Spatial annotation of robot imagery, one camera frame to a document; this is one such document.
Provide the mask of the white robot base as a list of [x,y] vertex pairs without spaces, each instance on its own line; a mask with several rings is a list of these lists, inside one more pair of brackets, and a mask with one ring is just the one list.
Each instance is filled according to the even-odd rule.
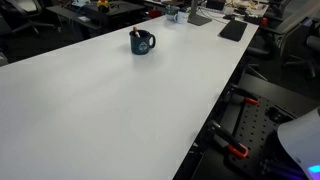
[[281,124],[280,144],[309,180],[320,180],[320,108]]

